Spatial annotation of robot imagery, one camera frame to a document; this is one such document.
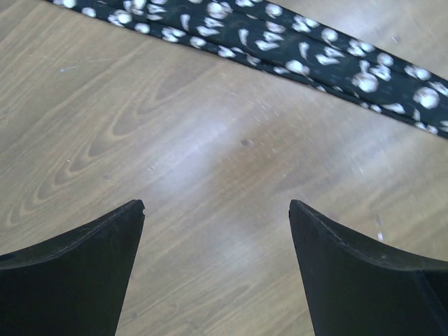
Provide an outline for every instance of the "black strap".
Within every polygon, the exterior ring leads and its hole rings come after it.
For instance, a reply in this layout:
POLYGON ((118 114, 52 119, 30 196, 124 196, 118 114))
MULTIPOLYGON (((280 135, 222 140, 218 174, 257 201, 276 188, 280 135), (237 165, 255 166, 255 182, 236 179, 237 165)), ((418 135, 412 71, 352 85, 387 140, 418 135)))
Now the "black strap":
POLYGON ((306 84, 448 138, 448 82, 263 0, 46 0, 306 84))

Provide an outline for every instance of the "white floral print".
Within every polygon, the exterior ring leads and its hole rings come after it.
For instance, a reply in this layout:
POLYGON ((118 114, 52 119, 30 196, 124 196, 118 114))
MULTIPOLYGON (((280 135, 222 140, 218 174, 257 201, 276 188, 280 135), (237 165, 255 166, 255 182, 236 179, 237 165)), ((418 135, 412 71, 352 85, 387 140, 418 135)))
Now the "white floral print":
POLYGON ((76 0, 53 0, 53 3, 65 8, 73 8, 76 6, 76 0))
POLYGON ((91 7, 83 8, 81 13, 86 16, 90 16, 91 18, 94 18, 95 16, 97 16, 97 12, 95 11, 95 9, 93 9, 91 7))
POLYGON ((378 89, 378 80, 370 73, 360 72, 351 80, 351 84, 366 93, 375 92, 378 89))
POLYGON ((286 31, 286 28, 280 24, 266 21, 266 28, 268 28, 273 33, 281 34, 286 31))
POLYGON ((309 49, 309 44, 306 42, 300 42, 299 43, 299 51, 300 51, 300 56, 302 56, 305 60, 308 57, 308 49, 309 49))
POLYGON ((261 2, 262 0, 236 0, 235 4, 240 7, 254 7, 257 2, 261 2))
POLYGON ((200 49, 201 47, 205 46, 206 43, 207 42, 203 38, 200 38, 200 37, 194 36, 194 37, 190 38, 190 44, 193 47, 198 48, 198 49, 200 49))
POLYGON ((322 39, 328 44, 337 40, 337 32, 331 28, 323 29, 321 35, 322 39))
POLYGON ((219 31, 216 29, 204 27, 204 26, 198 26, 196 27, 197 32, 204 37, 210 36, 210 35, 217 35, 219 34, 219 31))
POLYGON ((177 42, 179 37, 185 36, 185 32, 176 28, 164 28, 162 29, 163 39, 168 42, 177 42))
POLYGON ((181 24, 182 28, 188 32, 190 30, 189 24, 190 24, 190 16, 189 14, 182 14, 181 15, 181 24))
POLYGON ((276 18, 277 16, 280 16, 282 13, 283 10, 281 9, 281 7, 274 3, 269 3, 266 6, 266 14, 273 19, 276 18))
POLYGON ((147 34, 151 30, 149 24, 146 23, 137 23, 135 25, 135 30, 142 34, 147 34))
POLYGON ((411 77, 418 78, 422 81, 427 81, 431 78, 431 73, 428 70, 420 68, 415 65, 408 65, 405 67, 405 72, 411 77))
POLYGON ((350 47, 347 49, 347 52, 353 56, 365 56, 365 53, 370 53, 375 50, 373 45, 355 39, 350 40, 349 44, 350 47))
POLYGON ((309 33, 311 28, 315 28, 317 26, 319 26, 319 23, 307 17, 303 17, 301 15, 296 15, 294 17, 293 29, 297 32, 309 33))
POLYGON ((385 52, 381 52, 377 57, 378 64, 384 65, 385 67, 391 67, 393 65, 393 58, 385 52))
POLYGON ((211 2, 207 6, 207 12, 213 19, 222 20, 229 15, 233 10, 227 2, 211 2))
POLYGON ((434 89, 422 87, 415 92, 413 100, 429 110, 438 106, 440 97, 434 89))
POLYGON ((428 83, 434 90, 441 93, 442 95, 448 97, 448 88, 445 87, 441 82, 429 82, 428 83))
POLYGON ((401 121, 448 138, 448 81, 275 3, 44 1, 310 85, 376 113, 396 113, 401 121))
POLYGON ((224 58, 231 58, 236 56, 236 54, 231 51, 231 49, 223 47, 222 45, 219 46, 218 55, 224 58))
POLYGON ((422 129, 423 131, 430 132, 432 134, 437 134, 439 132, 438 129, 435 128, 434 126, 432 126, 432 125, 425 125, 422 122, 416 122, 414 124, 414 126, 422 129))
POLYGON ((255 44, 257 45, 258 49, 260 49, 261 51, 268 51, 268 50, 280 47, 280 45, 278 43, 266 42, 266 41, 262 41, 262 40, 255 41, 255 44))
POLYGON ((249 30, 240 29, 238 31, 239 40, 243 46, 247 46, 247 36, 249 36, 249 30))
POLYGON ((287 70, 294 72, 295 74, 300 74, 303 76, 309 75, 309 67, 303 65, 301 62, 296 59, 292 59, 286 63, 287 70))
POLYGON ((388 105, 381 105, 382 107, 384 107, 386 110, 390 110, 392 112, 398 113, 398 114, 405 114, 405 108, 403 107, 402 104, 399 103, 394 103, 394 104, 388 104, 388 105))

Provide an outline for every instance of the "patterned scarf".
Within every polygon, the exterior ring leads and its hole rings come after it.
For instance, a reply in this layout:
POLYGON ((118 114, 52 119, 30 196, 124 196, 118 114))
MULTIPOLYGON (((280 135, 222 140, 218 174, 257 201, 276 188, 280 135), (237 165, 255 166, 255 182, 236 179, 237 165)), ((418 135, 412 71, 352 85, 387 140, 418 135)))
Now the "patterned scarf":
POLYGON ((448 81, 265 0, 46 0, 448 138, 448 81))

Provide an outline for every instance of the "wood grain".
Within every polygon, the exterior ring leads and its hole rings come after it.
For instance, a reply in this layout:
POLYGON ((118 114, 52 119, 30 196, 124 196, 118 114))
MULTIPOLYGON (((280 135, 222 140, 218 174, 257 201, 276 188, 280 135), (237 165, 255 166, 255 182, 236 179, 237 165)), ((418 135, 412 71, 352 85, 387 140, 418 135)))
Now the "wood grain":
MULTIPOLYGON (((446 1, 279 3, 448 77, 446 1)), ((448 260, 444 139, 37 0, 0 83, 0 253, 145 202, 117 335, 313 335, 291 199, 448 260)))

